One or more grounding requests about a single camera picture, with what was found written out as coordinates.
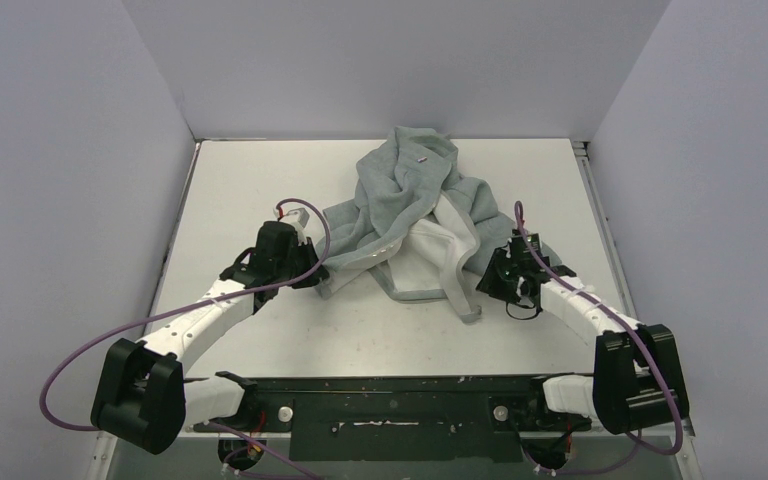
screw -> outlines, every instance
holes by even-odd
[[[278,409],[278,420],[284,423],[293,419],[293,409],[290,407],[281,407]]]
[[[504,405],[499,405],[498,407],[493,409],[493,418],[500,422],[504,422],[508,419],[508,407],[505,407]]]

purple cable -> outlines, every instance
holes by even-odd
[[[261,287],[248,288],[246,290],[241,290],[239,292],[232,292],[225,295],[220,295],[218,297],[202,300],[200,302],[196,302],[191,305],[186,305],[184,307],[176,308],[175,310],[170,310],[166,313],[160,313],[158,315],[144,318],[142,320],[136,320],[134,322],[122,325],[121,327],[116,327],[107,333],[103,333],[98,337],[95,337],[94,339],[85,343],[81,347],[78,347],[77,350],[69,354],[69,356],[66,357],[65,360],[60,362],[60,365],[58,365],[54,369],[54,371],[51,372],[51,375],[49,375],[48,378],[45,380],[45,383],[42,386],[42,391],[40,392],[40,397],[39,397],[39,407],[40,407],[40,412],[42,412],[42,416],[45,417],[46,420],[53,423],[54,425],[57,425],[58,427],[66,430],[73,430],[76,432],[98,431],[98,429],[92,425],[76,425],[74,423],[64,422],[63,420],[60,420],[59,418],[55,417],[54,414],[51,413],[51,410],[49,410],[48,408],[48,391],[51,390],[51,385],[54,383],[54,380],[57,379],[60,373],[62,373],[63,370],[65,370],[66,367],[69,366],[70,363],[72,363],[79,356],[83,355],[84,352],[98,345],[99,343],[107,340],[108,338],[113,337],[114,335],[118,335],[126,330],[130,330],[132,328],[140,327],[143,325],[148,325],[149,323],[156,322],[158,320],[163,320],[164,318],[169,318],[175,315],[180,315],[182,313],[190,312],[197,308],[212,305],[214,302],[221,302],[223,300],[228,300],[228,299],[240,297],[243,295],[250,295],[252,293],[258,293],[266,290],[274,290],[276,288],[286,287],[288,285],[301,282],[307,277],[313,275],[314,272],[316,272],[316,270],[322,265],[322,262],[324,262],[325,259],[328,258],[328,252],[331,248],[331,232],[328,229],[328,221],[325,220],[325,216],[322,214],[322,212],[320,212],[316,207],[314,207],[312,204],[310,204],[305,200],[302,200],[299,198],[285,198],[284,200],[281,200],[280,202],[278,202],[277,207],[280,208],[282,205],[286,203],[299,203],[310,208],[313,211],[313,213],[316,214],[317,217],[319,217],[319,221],[322,222],[322,227],[325,229],[325,248],[323,249],[322,255],[320,256],[319,260],[317,260],[317,262],[312,267],[310,267],[310,270],[306,271],[305,273],[299,275],[296,278],[292,278],[285,282],[279,282],[272,285],[263,285]]]
[[[517,229],[519,230],[520,235],[522,235],[522,239],[526,240],[528,238],[528,230],[525,229],[523,215],[522,215],[522,202],[517,201],[514,204],[514,217],[516,219]],[[548,265],[546,265],[545,262],[543,262],[543,259],[540,258],[540,255],[537,254],[536,251],[534,251],[534,247],[531,246],[531,243],[525,242],[525,246],[528,247],[528,251],[531,252],[531,256],[534,257],[534,260],[543,267],[543,270],[546,271],[547,274],[549,274],[550,277],[552,277],[553,280],[560,283],[564,288],[568,289],[571,292],[576,291],[576,288],[564,281],[561,277],[558,276],[555,272],[552,271],[551,268],[549,268]],[[639,335],[637,335],[637,332],[634,331],[633,328],[631,328],[631,325],[626,323],[625,320],[620,318],[619,315],[613,312],[610,308],[606,307],[605,305],[602,305],[602,303],[598,300],[596,300],[592,295],[590,295],[587,292],[584,291],[578,291],[577,295],[580,295],[582,298],[587,300],[588,302],[595,305],[599,310],[601,310],[605,315],[611,318],[611,320],[617,322],[621,327],[625,329],[626,332],[628,332],[629,337],[631,337],[631,340],[634,342],[635,346],[637,346],[637,349],[640,350],[640,353],[643,355],[643,358],[646,360],[646,363],[649,365],[649,372],[652,374],[653,377],[655,377],[655,382],[658,383],[658,387],[661,388],[661,392],[664,394],[664,398],[667,399],[667,407],[670,409],[670,414],[672,414],[673,417],[673,423],[675,424],[675,430],[676,430],[676,439],[675,443],[670,448],[659,448],[655,445],[652,445],[651,443],[643,441],[639,436],[635,436],[631,432],[626,432],[626,435],[628,438],[632,439],[634,443],[640,445],[641,447],[651,450],[655,453],[661,454],[661,455],[675,455],[679,451],[681,451],[682,443],[684,442],[684,432],[681,427],[681,414],[678,412],[678,405],[676,405],[675,400],[673,399],[673,396],[670,394],[670,389],[667,386],[667,382],[664,380],[664,376],[661,374],[661,370],[658,369],[658,365],[655,363],[655,359],[652,358],[652,354],[649,353],[649,349],[646,348],[646,344],[643,343],[643,340],[640,338]]]
[[[245,472],[245,471],[240,471],[240,475],[242,475],[244,477],[263,478],[263,479],[267,479],[267,480],[297,480],[297,479],[302,479],[302,478],[312,478],[314,480],[322,480],[322,477],[320,477],[319,475],[311,472],[310,470],[306,469],[305,467],[303,467],[303,466],[299,465],[298,463],[290,460],[289,458],[285,457],[281,452],[275,450],[274,448],[269,447],[269,446],[267,446],[264,443],[258,442],[257,440],[253,439],[252,437],[246,435],[243,432],[240,432],[238,430],[234,430],[231,427],[226,427],[225,425],[220,425],[220,424],[218,424],[216,422],[207,422],[207,425],[209,427],[213,427],[216,430],[219,430],[220,432],[230,433],[231,435],[235,435],[237,437],[240,437],[243,440],[247,441],[248,443],[250,443],[252,445],[256,445],[261,450],[263,450],[264,452],[272,455],[276,459],[286,463],[287,465],[295,468],[299,472],[305,474],[304,477],[299,477],[299,476],[295,476],[295,475],[265,475],[265,474],[260,474],[260,473],[248,473],[248,472]],[[231,457],[236,455],[241,450],[242,449],[237,449],[237,450],[234,450],[233,452],[229,453],[227,456],[225,456],[225,459],[222,461],[222,463],[227,464],[228,460],[230,460]]]
[[[637,431],[638,437],[643,435],[643,430]],[[625,456],[622,460],[618,461],[617,463],[608,465],[607,467],[602,468],[594,468],[592,470],[555,470],[555,475],[602,475],[604,473],[613,472],[614,470],[625,466],[628,462],[631,461],[632,458],[634,458],[635,455],[637,455],[637,451],[640,450],[640,444],[635,443],[634,447],[632,447],[631,451],[628,452],[628,455]],[[531,455],[528,454],[525,450],[523,450],[523,453],[525,454],[525,458],[528,459],[529,462],[533,463],[534,465],[537,465],[537,467],[540,469],[543,473],[551,474],[552,470],[549,468],[544,467],[543,465],[538,464],[534,461],[533,458],[531,458]]]

purple hose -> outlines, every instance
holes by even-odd
[[[643,435],[643,430],[637,431],[637,438],[641,437]],[[632,458],[634,458],[635,455],[637,455],[637,451],[640,450],[640,444],[635,443],[634,447],[632,447],[631,451],[628,452],[628,455],[626,455],[622,460],[618,461],[617,463],[608,465],[607,467],[602,468],[594,468],[592,470],[555,470],[555,475],[602,475],[604,473],[613,472],[614,470],[625,466],[628,462],[631,461]],[[552,473],[551,469],[548,469],[542,465],[538,465],[537,462],[534,461],[533,458],[531,458],[531,455],[528,454],[528,452],[523,450],[523,453],[525,453],[525,458],[528,459],[529,462],[533,463],[534,465],[537,465],[539,470],[543,473]]]
[[[60,362],[60,365],[58,365],[54,369],[54,371],[51,372],[51,375],[49,375],[48,378],[45,380],[45,383],[42,386],[42,391],[40,392],[40,397],[39,397],[39,408],[40,408],[40,412],[42,412],[42,416],[45,417],[46,420],[53,423],[54,425],[57,425],[58,427],[64,428],[66,430],[73,430],[76,432],[98,431],[98,429],[92,425],[76,425],[74,423],[64,422],[63,420],[60,420],[59,418],[55,417],[54,414],[51,413],[51,410],[48,408],[48,391],[51,390],[51,385],[54,383],[54,380],[57,379],[60,373],[62,373],[63,370],[65,370],[66,367],[69,366],[70,363],[72,363],[79,356],[83,355],[84,352],[98,345],[99,343],[107,340],[108,338],[118,335],[126,330],[130,330],[136,327],[141,327],[143,325],[148,325],[149,323],[156,322],[158,320],[163,320],[164,318],[169,318],[175,315],[180,315],[182,313],[190,312],[197,308],[211,305],[214,302],[221,302],[223,300],[228,300],[228,299],[240,297],[243,295],[250,295],[252,293],[258,293],[266,290],[274,290],[276,288],[286,287],[288,285],[301,282],[307,277],[313,275],[314,272],[316,272],[316,270],[322,265],[322,262],[324,262],[325,259],[328,257],[328,251],[331,248],[331,232],[328,229],[328,221],[325,220],[325,216],[322,214],[322,212],[320,212],[316,207],[314,207],[313,205],[311,205],[305,200],[302,200],[299,198],[285,198],[284,200],[281,200],[280,202],[278,202],[277,207],[280,208],[282,205],[286,203],[299,203],[310,208],[313,211],[313,213],[316,214],[317,217],[319,217],[319,221],[322,222],[322,227],[325,229],[325,248],[323,249],[322,255],[320,256],[319,260],[317,260],[317,262],[312,267],[310,267],[310,270],[306,271],[305,273],[299,275],[296,278],[292,278],[285,282],[279,282],[272,285],[263,285],[261,287],[255,287],[255,288],[248,288],[246,290],[242,290],[239,292],[232,292],[225,295],[220,295],[218,297],[213,297],[207,300],[202,300],[200,302],[196,302],[191,305],[186,305],[184,307],[176,308],[175,310],[170,310],[166,313],[160,313],[158,315],[144,318],[142,320],[136,320],[134,322],[122,325],[121,327],[116,327],[107,333],[103,333],[99,335],[98,337],[90,340],[89,342],[85,343],[84,345],[79,347],[77,350],[69,354],[69,356],[66,357],[65,360]]]
[[[522,239],[526,240],[528,238],[528,230],[525,229],[524,220],[522,217],[522,202],[517,201],[514,204],[514,218],[516,219],[517,229],[519,230],[520,235],[522,235]],[[531,256],[534,257],[534,260],[537,261],[541,267],[543,267],[543,270],[545,270],[553,280],[560,283],[564,288],[571,292],[576,291],[575,287],[564,281],[561,277],[558,276],[558,274],[553,272],[545,262],[543,262],[543,259],[540,258],[540,255],[538,255],[536,251],[534,251],[534,247],[532,247],[529,242],[525,242],[525,245],[528,247],[528,251],[531,252]],[[632,439],[634,443],[647,450],[651,450],[661,455],[675,455],[681,450],[682,443],[684,442],[684,432],[681,427],[681,414],[678,412],[678,405],[676,405],[673,396],[670,394],[670,389],[667,386],[667,382],[664,380],[664,376],[661,374],[661,370],[658,369],[658,365],[655,363],[655,359],[652,358],[652,354],[649,353],[649,349],[646,348],[646,344],[643,343],[643,340],[639,335],[637,335],[637,332],[631,328],[631,325],[626,323],[626,321],[614,313],[613,310],[606,307],[605,305],[602,305],[601,302],[596,300],[587,292],[578,291],[577,294],[581,295],[585,300],[595,305],[597,308],[599,308],[599,310],[604,312],[605,315],[610,317],[611,320],[617,322],[621,327],[625,329],[626,332],[628,332],[629,337],[631,337],[631,340],[637,346],[637,349],[640,350],[640,353],[643,355],[643,358],[649,365],[649,372],[653,377],[655,377],[655,382],[657,382],[658,387],[661,388],[661,392],[664,394],[664,398],[667,399],[667,407],[670,409],[670,414],[672,414],[673,423],[675,424],[676,430],[676,439],[672,447],[667,449],[659,448],[652,445],[651,443],[643,441],[639,436],[635,436],[631,432],[626,432],[626,435],[628,435],[628,437]]]
[[[242,438],[243,440],[247,441],[248,443],[252,445],[256,445],[260,447],[261,450],[264,452],[272,455],[276,459],[286,463],[287,465],[295,468],[299,472],[305,474],[304,477],[294,476],[294,475],[265,475],[261,473],[249,473],[245,471],[240,471],[240,475],[244,477],[249,478],[262,478],[266,480],[297,480],[297,479],[304,479],[304,478],[312,478],[314,480],[322,480],[322,477],[318,476],[317,474],[311,472],[310,470],[306,469],[305,467],[299,465],[298,463],[295,463],[294,461],[290,460],[289,458],[285,457],[281,452],[275,450],[274,448],[267,446],[264,443],[258,442],[257,440],[253,439],[252,437],[246,435],[243,432],[240,432],[238,430],[234,430],[231,427],[226,427],[225,425],[220,425],[216,422],[208,422],[207,425],[209,427],[212,427],[216,430],[219,430],[220,432],[230,433],[231,435],[235,435],[237,437]],[[234,455],[241,452],[243,449],[237,449],[231,452],[230,454],[225,456],[225,459],[222,461],[222,463],[228,463],[228,460],[231,459]]]

